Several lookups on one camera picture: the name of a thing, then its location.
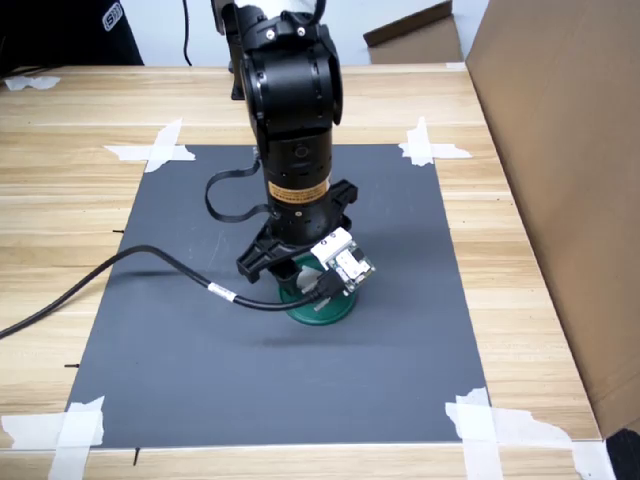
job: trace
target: white wall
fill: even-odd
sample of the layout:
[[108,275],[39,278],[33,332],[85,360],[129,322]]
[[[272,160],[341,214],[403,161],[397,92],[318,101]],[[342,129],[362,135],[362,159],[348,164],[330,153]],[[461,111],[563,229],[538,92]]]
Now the white wall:
[[[463,53],[468,53],[489,0],[454,0]],[[182,66],[184,16],[181,0],[121,0],[145,65]],[[189,57],[194,66],[226,66],[229,51],[213,20],[210,0],[187,0]],[[329,26],[343,65],[370,63],[362,35],[439,0],[327,0]]]

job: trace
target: black cable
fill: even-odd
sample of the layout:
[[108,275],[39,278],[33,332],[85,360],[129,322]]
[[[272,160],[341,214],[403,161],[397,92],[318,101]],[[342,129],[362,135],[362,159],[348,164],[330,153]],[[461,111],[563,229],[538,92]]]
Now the black cable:
[[313,11],[313,16],[309,20],[309,25],[316,25],[320,23],[320,19],[324,15],[324,10],[327,7],[327,0],[316,0],[316,8]]
[[184,45],[182,54],[191,67],[193,65],[191,65],[191,60],[189,60],[189,54],[187,53],[187,47],[189,46],[189,7],[187,6],[187,0],[182,0],[182,9],[184,10]]
[[204,203],[207,207],[207,211],[209,212],[209,215],[211,215],[213,218],[215,218],[220,222],[240,223],[240,222],[244,222],[245,220],[248,220],[249,218],[253,217],[254,215],[257,215],[258,213],[271,213],[271,207],[266,203],[263,203],[261,205],[256,205],[255,207],[251,208],[251,210],[241,215],[225,215],[223,213],[218,212],[215,208],[213,208],[213,205],[211,205],[211,202],[209,201],[209,190],[211,189],[211,187],[213,187],[215,183],[227,178],[250,177],[251,175],[254,175],[259,169],[260,169],[260,160],[256,158],[256,161],[253,163],[253,166],[249,168],[243,168],[238,170],[225,170],[223,172],[218,172],[213,177],[211,177],[207,182],[207,186],[204,190]]
[[317,0],[316,7],[313,10],[313,14],[311,15],[311,18],[309,18],[309,20],[304,20],[305,17],[303,15],[298,15],[293,12],[288,12],[288,14],[295,20],[296,23],[305,27],[309,27],[320,23],[320,19],[324,15],[324,10],[326,7],[327,0]]
[[[124,249],[123,251],[115,254],[114,256],[109,258],[108,260],[106,260],[103,263],[101,263],[98,267],[93,269],[93,271],[91,273],[89,273],[86,277],[84,277],[82,280],[80,280],[73,287],[71,287],[69,290],[67,290],[64,294],[62,294],[56,300],[51,302],[49,305],[44,307],[42,310],[34,313],[33,315],[25,318],[24,320],[14,324],[14,325],[11,325],[10,327],[5,328],[4,330],[1,330],[0,331],[0,340],[5,338],[5,337],[8,337],[9,335],[12,335],[12,334],[14,334],[16,332],[19,332],[23,328],[26,328],[26,327],[28,327],[30,325],[33,325],[34,323],[42,320],[46,316],[48,316],[51,313],[55,312],[58,308],[60,308],[60,306],[62,306],[62,304],[64,304],[67,300],[69,300],[69,298],[71,298],[73,295],[78,293],[91,280],[96,278],[98,275],[100,275],[102,272],[104,272],[107,268],[111,267],[114,263],[116,263],[119,260],[122,260],[123,258],[128,257],[129,255],[133,255],[134,253],[141,253],[141,252],[151,253],[153,255],[156,255],[157,257],[161,258],[162,260],[167,262],[169,265],[174,267],[176,270],[178,270],[179,272],[185,274],[191,280],[193,280],[194,282],[196,282],[197,284],[201,285],[204,288],[208,289],[209,286],[212,285],[212,282],[210,282],[206,277],[204,277],[203,275],[199,274],[198,272],[196,272],[192,268],[189,268],[184,263],[182,263],[181,261],[175,259],[174,257],[169,255],[168,253],[160,250],[159,248],[152,247],[151,245],[136,245],[135,247],[130,247],[130,248]],[[313,303],[313,302],[319,300],[319,298],[320,298],[320,295],[317,292],[312,291],[311,293],[305,295],[304,297],[302,297],[299,300],[296,300],[295,302],[290,302],[290,303],[268,303],[268,302],[259,302],[257,300],[251,300],[251,299],[248,299],[248,298],[245,298],[245,297],[241,297],[240,295],[237,295],[233,299],[233,303],[236,303],[236,304],[241,305],[243,307],[252,308],[254,310],[263,310],[263,311],[266,311],[266,312],[281,312],[281,311],[285,311],[285,310],[290,310],[292,308],[298,308],[298,307],[302,307],[304,305],[308,305],[310,303]]]

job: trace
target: cable connector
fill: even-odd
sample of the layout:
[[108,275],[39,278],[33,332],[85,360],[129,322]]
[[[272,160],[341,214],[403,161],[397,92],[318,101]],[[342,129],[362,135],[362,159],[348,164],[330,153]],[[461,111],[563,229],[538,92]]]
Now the cable connector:
[[314,294],[322,299],[333,298],[342,294],[344,290],[344,281],[340,278],[340,274],[333,269],[322,272],[313,288]]

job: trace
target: person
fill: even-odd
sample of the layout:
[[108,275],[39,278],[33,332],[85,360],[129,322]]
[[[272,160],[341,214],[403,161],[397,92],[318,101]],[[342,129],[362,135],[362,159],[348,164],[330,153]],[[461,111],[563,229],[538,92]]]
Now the person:
[[143,65],[120,1],[2,0],[0,74],[61,65]]

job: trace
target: green cylindrical object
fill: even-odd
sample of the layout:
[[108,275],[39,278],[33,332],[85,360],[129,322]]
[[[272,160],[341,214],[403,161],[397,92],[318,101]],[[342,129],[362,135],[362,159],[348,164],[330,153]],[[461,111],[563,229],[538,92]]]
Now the green cylindrical object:
[[[301,267],[306,266],[309,268],[313,268],[314,270],[318,270],[319,272],[324,271],[318,259],[312,255],[305,255],[304,257],[300,257],[296,260],[296,263]],[[283,302],[293,302],[294,300],[297,300],[303,296],[302,292],[296,292],[295,295],[290,295],[282,288],[279,290],[279,292],[280,299]],[[342,320],[349,314],[349,312],[351,312],[351,309],[356,303],[355,296],[355,293],[352,293],[348,297],[344,295],[338,295],[335,298],[331,299],[331,301],[318,312],[316,312],[314,308],[320,302],[311,303],[309,305],[305,305],[304,307],[294,308],[292,310],[287,310],[287,315],[289,315],[297,322],[303,323],[305,325],[331,325],[332,323],[336,323],[337,321]]]

